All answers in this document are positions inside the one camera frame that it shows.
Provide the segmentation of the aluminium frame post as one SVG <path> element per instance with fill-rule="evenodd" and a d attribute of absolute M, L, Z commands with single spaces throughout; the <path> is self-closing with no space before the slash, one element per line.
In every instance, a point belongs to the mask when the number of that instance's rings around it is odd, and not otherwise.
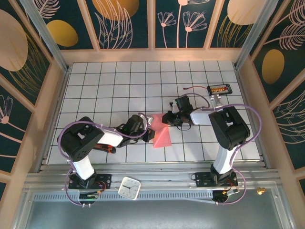
<path fill-rule="evenodd" d="M 66 73 L 68 71 L 68 65 L 64 60 L 64 57 L 57 43 L 55 42 L 49 29 L 47 28 L 45 21 L 36 9 L 36 6 L 32 2 L 32 0 L 20 0 L 20 2 L 25 11 L 28 13 L 29 18 L 35 25 L 36 29 L 38 30 L 38 32 L 40 32 L 42 39 L 45 41 L 54 59 L 56 60 L 60 68 Z"/>
<path fill-rule="evenodd" d="M 255 42 L 259 38 L 259 35 L 266 26 L 269 18 L 274 12 L 279 0 L 266 0 L 261 12 L 258 14 L 258 17 L 252 26 L 240 52 L 237 56 L 237 59 L 234 63 L 234 69 L 236 71 L 240 70 L 243 66 L 245 60 L 247 59 L 251 49 L 253 48 Z"/>

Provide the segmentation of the black board yellow connectors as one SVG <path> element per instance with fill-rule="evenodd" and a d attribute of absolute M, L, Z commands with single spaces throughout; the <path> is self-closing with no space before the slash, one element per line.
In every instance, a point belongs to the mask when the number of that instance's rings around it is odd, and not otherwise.
<path fill-rule="evenodd" d="M 209 95 L 232 94 L 233 92 L 229 84 L 209 85 L 207 91 Z"/>

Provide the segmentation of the white square analog clock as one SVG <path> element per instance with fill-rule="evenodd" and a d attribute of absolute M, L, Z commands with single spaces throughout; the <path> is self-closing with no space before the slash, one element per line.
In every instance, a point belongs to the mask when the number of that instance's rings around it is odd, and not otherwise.
<path fill-rule="evenodd" d="M 124 177 L 118 190 L 121 197 L 136 200 L 141 188 L 141 183 L 131 177 Z"/>

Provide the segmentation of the white plastic clip holder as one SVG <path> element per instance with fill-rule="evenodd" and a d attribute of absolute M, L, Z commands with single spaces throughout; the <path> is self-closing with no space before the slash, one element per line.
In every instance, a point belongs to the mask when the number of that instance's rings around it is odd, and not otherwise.
<path fill-rule="evenodd" d="M 209 97 L 209 99 L 211 102 L 211 106 L 214 110 L 216 110 L 216 108 L 222 107 L 224 105 L 222 102 L 222 98 L 219 94 L 211 95 Z"/>

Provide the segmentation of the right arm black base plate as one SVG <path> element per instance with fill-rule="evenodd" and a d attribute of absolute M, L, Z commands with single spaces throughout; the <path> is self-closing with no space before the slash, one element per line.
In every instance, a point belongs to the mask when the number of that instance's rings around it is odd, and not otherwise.
<path fill-rule="evenodd" d="M 233 171 L 229 171 L 225 174 L 198 172 L 194 175 L 194 180 L 197 187 L 229 187 L 230 185 L 238 186 L 237 176 Z"/>

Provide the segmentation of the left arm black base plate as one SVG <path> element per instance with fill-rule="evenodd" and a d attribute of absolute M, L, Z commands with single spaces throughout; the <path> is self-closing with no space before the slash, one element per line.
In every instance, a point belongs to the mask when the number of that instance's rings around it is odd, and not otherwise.
<path fill-rule="evenodd" d="M 78 174 L 69 176 L 69 189 L 110 189 L 112 175 L 111 174 L 93 174 L 87 180 L 81 179 Z"/>

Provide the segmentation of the black orange utility knife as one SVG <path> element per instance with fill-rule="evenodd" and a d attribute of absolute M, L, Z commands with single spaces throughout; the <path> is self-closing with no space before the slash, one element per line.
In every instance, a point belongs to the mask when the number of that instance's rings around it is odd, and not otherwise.
<path fill-rule="evenodd" d="M 109 154 L 115 154 L 116 148 L 107 144 L 96 144 L 93 149 L 100 150 Z"/>

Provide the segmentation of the aluminium mounting rail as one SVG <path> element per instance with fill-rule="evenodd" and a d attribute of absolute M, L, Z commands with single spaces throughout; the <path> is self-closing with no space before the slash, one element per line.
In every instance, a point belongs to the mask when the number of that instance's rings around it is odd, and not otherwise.
<path fill-rule="evenodd" d="M 117 190 L 124 177 L 139 180 L 142 190 L 188 190 L 196 184 L 191 175 L 208 172 L 211 162 L 161 162 L 161 163 L 106 163 L 94 165 L 98 174 L 111 174 L 111 190 Z M 39 173 L 26 177 L 26 191 L 61 191 L 64 187 L 69 165 L 42 165 Z M 281 187 L 282 182 L 276 169 L 268 169 L 262 161 L 236 161 L 234 168 L 241 172 L 246 181 L 238 176 L 240 187 Z"/>

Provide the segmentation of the grey metal shelf plate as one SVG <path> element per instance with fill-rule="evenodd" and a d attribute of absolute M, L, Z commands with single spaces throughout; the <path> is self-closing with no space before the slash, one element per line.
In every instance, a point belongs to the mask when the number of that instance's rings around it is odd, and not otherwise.
<path fill-rule="evenodd" d="M 229 205 L 187 200 L 106 201 L 91 208 L 30 202 L 13 229 L 295 229 L 271 197 Z"/>

